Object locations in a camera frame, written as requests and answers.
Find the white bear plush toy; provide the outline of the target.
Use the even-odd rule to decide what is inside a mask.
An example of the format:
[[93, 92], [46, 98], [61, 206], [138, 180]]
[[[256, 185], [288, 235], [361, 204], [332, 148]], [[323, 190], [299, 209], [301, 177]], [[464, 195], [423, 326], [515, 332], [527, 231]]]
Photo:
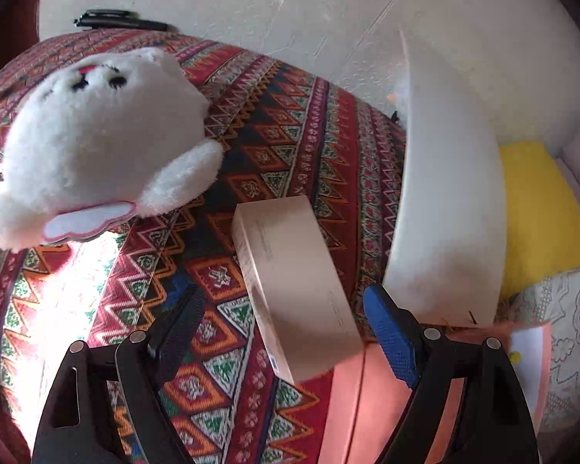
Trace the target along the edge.
[[53, 72], [19, 106], [3, 146], [0, 247], [88, 240], [199, 197], [224, 153], [205, 133], [208, 109], [156, 47]]

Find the pink cardboard shoe box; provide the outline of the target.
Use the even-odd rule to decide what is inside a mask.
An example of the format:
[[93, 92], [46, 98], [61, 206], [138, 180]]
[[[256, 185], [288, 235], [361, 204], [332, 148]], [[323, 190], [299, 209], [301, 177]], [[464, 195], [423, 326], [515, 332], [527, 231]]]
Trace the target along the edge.
[[336, 365], [321, 463], [535, 463], [550, 326], [445, 334], [401, 313]]

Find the white lace cover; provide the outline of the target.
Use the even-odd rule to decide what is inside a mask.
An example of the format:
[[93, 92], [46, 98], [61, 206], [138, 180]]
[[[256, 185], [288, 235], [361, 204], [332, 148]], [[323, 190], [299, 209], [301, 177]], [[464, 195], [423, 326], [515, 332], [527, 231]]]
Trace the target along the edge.
[[550, 365], [543, 432], [580, 419], [580, 268], [531, 285], [509, 302], [511, 322], [550, 325]]

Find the white shoe box lid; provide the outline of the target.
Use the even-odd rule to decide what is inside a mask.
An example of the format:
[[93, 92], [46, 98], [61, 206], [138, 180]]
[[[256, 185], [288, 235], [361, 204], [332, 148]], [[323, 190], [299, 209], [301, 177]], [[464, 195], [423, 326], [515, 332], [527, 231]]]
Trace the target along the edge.
[[423, 324], [487, 328], [506, 254], [506, 194], [495, 133], [481, 99], [409, 31], [406, 148], [383, 286]]

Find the yellow cushion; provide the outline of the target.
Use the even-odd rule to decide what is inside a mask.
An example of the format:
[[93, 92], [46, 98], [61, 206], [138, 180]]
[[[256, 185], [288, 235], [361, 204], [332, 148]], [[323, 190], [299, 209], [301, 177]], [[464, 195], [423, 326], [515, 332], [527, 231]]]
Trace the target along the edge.
[[540, 142], [501, 146], [507, 245], [500, 299], [580, 268], [580, 204]]

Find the colourful patterned tablecloth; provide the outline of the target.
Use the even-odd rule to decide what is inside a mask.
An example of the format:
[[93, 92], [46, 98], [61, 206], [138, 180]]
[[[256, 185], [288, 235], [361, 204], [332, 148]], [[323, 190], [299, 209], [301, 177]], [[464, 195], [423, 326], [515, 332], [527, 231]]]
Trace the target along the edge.
[[17, 105], [49, 73], [93, 53], [155, 46], [210, 102], [219, 179], [178, 211], [134, 219], [86, 243], [0, 249], [0, 449], [29, 461], [66, 348], [119, 343], [190, 284], [203, 321], [161, 401], [199, 463], [321, 463], [333, 385], [278, 380], [254, 322], [231, 223], [242, 202], [311, 201], [355, 313], [382, 278], [401, 191], [405, 138], [387, 115], [313, 74], [210, 40], [84, 31], [34, 45], [0, 71], [0, 161]]

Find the black pen on ledge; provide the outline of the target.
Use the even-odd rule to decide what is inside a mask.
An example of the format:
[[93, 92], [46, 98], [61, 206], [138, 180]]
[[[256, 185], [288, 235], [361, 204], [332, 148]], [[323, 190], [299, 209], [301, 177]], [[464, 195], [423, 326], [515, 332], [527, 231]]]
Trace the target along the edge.
[[163, 22], [138, 18], [128, 10], [86, 10], [73, 21], [76, 27], [91, 29], [123, 28], [142, 31], [168, 31], [171, 27]]

